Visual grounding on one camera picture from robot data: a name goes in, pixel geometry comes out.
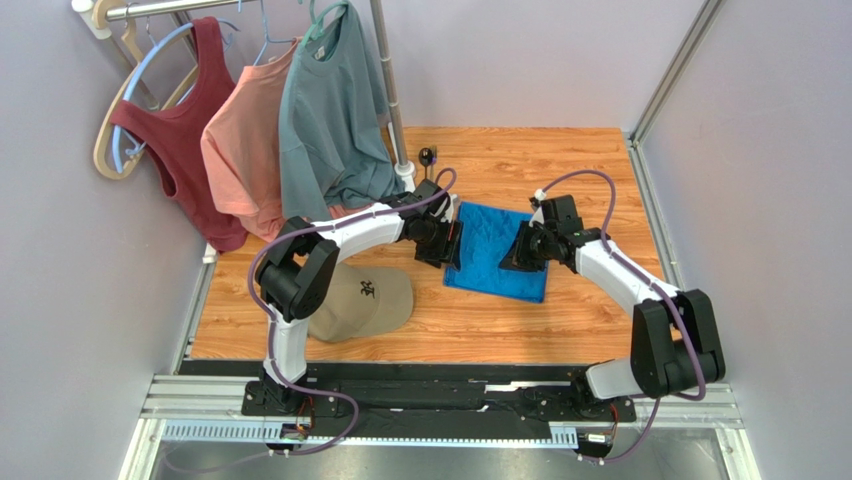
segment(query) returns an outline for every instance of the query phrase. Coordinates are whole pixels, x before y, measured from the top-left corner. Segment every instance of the wooden tabletop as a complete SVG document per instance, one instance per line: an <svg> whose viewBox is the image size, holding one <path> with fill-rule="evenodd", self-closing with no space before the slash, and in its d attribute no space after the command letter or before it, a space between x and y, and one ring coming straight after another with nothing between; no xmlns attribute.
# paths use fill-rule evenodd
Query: wooden tabletop
<svg viewBox="0 0 852 480"><path fill-rule="evenodd" d="M529 211L529 197L564 173L602 170L618 199L609 233L634 261L661 276L650 228L621 131L617 129L407 128L409 155L438 145L439 168L458 172L462 201ZM600 226L606 183L581 176L554 188L571 194L587 228ZM266 317L246 290L246 271L262 241L250 237L222 255L192 348L193 358L259 359ZM338 344L308 340L311 360L394 362L591 363L630 351L630 318L596 285L552 265L545 301L532 304L445 287L443 271L413 259L409 242L377 247L347 260L355 266L405 270L414 286L411 319L400 329Z"/></svg>

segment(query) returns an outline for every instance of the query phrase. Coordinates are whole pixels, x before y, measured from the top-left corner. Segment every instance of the tank top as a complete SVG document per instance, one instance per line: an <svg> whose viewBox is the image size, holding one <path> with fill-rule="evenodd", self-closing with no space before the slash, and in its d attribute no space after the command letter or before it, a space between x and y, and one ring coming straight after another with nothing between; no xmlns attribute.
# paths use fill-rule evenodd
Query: tank top
<svg viewBox="0 0 852 480"><path fill-rule="evenodd" d="M225 66L219 22L206 17L192 25L198 78L186 99L158 112L122 100L110 121L147 143L163 192L180 205L213 248L228 252L240 248L248 234L239 219L216 210L200 142L207 122L236 85Z"/></svg>

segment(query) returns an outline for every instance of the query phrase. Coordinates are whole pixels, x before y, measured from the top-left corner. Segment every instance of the white wall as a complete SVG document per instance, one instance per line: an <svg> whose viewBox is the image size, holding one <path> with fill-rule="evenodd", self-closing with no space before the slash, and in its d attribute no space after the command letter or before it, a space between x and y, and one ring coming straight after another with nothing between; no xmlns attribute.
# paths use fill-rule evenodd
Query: white wall
<svg viewBox="0 0 852 480"><path fill-rule="evenodd" d="M267 0L278 37L307 6ZM317 2L317 12L329 4ZM385 0L406 125L633 128L702 0ZM356 0L372 35L368 0ZM252 37L257 5L227 15ZM253 40L240 40L240 48Z"/></svg>
<svg viewBox="0 0 852 480"><path fill-rule="evenodd" d="M727 2L644 152L764 478L848 478L852 4Z"/></svg>
<svg viewBox="0 0 852 480"><path fill-rule="evenodd" d="M3 7L3 478L116 478L203 250L148 162L122 182L92 166L123 76L75 15L68 0Z"/></svg>

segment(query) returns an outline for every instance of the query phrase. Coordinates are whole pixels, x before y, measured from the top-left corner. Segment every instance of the beige cap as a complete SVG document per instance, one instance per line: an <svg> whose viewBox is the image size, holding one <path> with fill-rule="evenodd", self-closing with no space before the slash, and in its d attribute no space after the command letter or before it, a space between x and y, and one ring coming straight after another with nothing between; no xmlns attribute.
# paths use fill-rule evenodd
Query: beige cap
<svg viewBox="0 0 852 480"><path fill-rule="evenodd" d="M339 263L308 333L324 342L381 335L407 322L413 308L411 279L402 270Z"/></svg>

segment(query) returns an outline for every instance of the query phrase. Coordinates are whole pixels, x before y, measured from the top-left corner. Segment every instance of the teal shirt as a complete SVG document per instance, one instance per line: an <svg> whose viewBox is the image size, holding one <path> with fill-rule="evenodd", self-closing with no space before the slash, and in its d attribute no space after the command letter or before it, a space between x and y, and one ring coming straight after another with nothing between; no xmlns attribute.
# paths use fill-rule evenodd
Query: teal shirt
<svg viewBox="0 0 852 480"><path fill-rule="evenodd" d="M330 220L328 206L359 208L404 190L382 141L384 84L350 5L300 45L278 122L284 218Z"/></svg>

